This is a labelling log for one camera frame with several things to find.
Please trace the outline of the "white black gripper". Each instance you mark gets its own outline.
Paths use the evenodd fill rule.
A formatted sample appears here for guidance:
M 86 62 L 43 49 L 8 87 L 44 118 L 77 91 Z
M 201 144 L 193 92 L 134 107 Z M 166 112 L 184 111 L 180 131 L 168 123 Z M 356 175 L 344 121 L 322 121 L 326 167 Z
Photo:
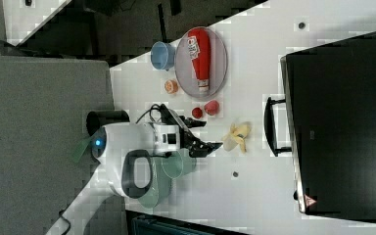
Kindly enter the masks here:
M 160 105 L 159 111 L 161 119 L 153 122 L 155 133 L 154 154 L 157 156 L 169 157 L 173 152 L 179 151 L 183 147 L 183 137 L 186 130 L 204 127 L 207 124 L 205 121 L 179 116 L 164 104 Z M 221 142 L 194 141 L 188 147 L 188 153 L 191 158 L 205 158 L 221 146 Z

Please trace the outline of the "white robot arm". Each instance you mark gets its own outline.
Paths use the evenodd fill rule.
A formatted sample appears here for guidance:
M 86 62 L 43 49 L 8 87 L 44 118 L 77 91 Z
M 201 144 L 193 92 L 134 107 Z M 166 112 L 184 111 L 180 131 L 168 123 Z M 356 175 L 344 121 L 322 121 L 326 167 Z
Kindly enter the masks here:
M 113 195 L 140 199 L 158 186 L 155 159 L 169 159 L 185 150 L 190 160 L 205 158 L 222 144 L 204 142 L 191 129 L 206 124 L 155 104 L 159 120 L 102 125 L 90 138 L 99 165 L 74 200 L 59 213 L 45 235 L 84 235 L 100 206 Z

